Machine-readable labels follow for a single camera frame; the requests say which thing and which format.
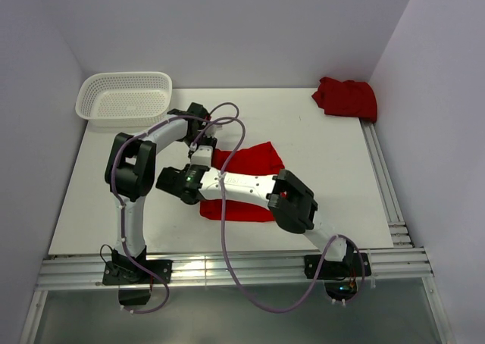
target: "gray floor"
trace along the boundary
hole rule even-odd
[[[279,307],[307,285],[253,286],[260,300]],[[154,314],[119,310],[112,290],[51,292],[36,344],[57,343],[437,343],[439,337],[421,280],[377,281],[347,305],[332,306],[317,285],[289,314],[268,314],[235,287],[171,290]],[[162,297],[162,289],[152,300]]]

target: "white basket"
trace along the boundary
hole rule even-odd
[[[165,73],[97,73],[81,86],[76,113],[100,127],[144,127],[161,120],[172,96]]]

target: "basket rim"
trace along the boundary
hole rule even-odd
[[[148,119],[148,118],[153,118],[157,117],[159,115],[162,115],[165,111],[162,111],[159,114],[154,114],[150,116],[144,116],[144,117],[91,117],[87,116],[84,113],[81,112],[80,107],[82,105],[83,99],[84,99],[84,94],[88,87],[91,85],[93,80],[97,80],[101,77],[111,77],[111,76],[132,76],[134,74],[137,75],[158,75],[160,77],[165,78],[168,81],[168,88],[167,88],[167,99],[168,99],[168,104],[170,105],[170,101],[172,99],[172,79],[166,74],[162,73],[161,71],[133,71],[133,72],[126,72],[126,71],[117,71],[113,73],[95,73],[94,75],[91,75],[88,77],[86,80],[84,80],[83,85],[81,86],[79,93],[77,94],[77,99],[76,99],[76,105],[75,105],[75,111],[76,114],[81,117],[84,120],[142,120],[142,119]]]

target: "red fabric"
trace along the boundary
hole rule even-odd
[[[216,149],[212,155],[212,166],[221,169],[230,151]],[[278,174],[285,168],[271,142],[255,145],[250,149],[240,149],[227,165],[227,172],[246,175]],[[200,215],[212,220],[221,219],[222,200],[200,202]],[[226,204],[226,220],[232,221],[274,221],[272,213],[261,206],[233,202]]]
[[[377,121],[377,102],[374,92],[365,82],[340,82],[329,77],[320,79],[318,90],[311,96],[325,114],[340,117],[359,117]]]

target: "wall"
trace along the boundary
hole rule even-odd
[[[0,342],[17,342],[84,123],[83,75],[40,0],[0,0]]]
[[[483,0],[411,0],[371,78],[403,214],[458,342],[483,342]]]
[[[42,0],[88,73],[176,87],[368,80],[408,0]]]

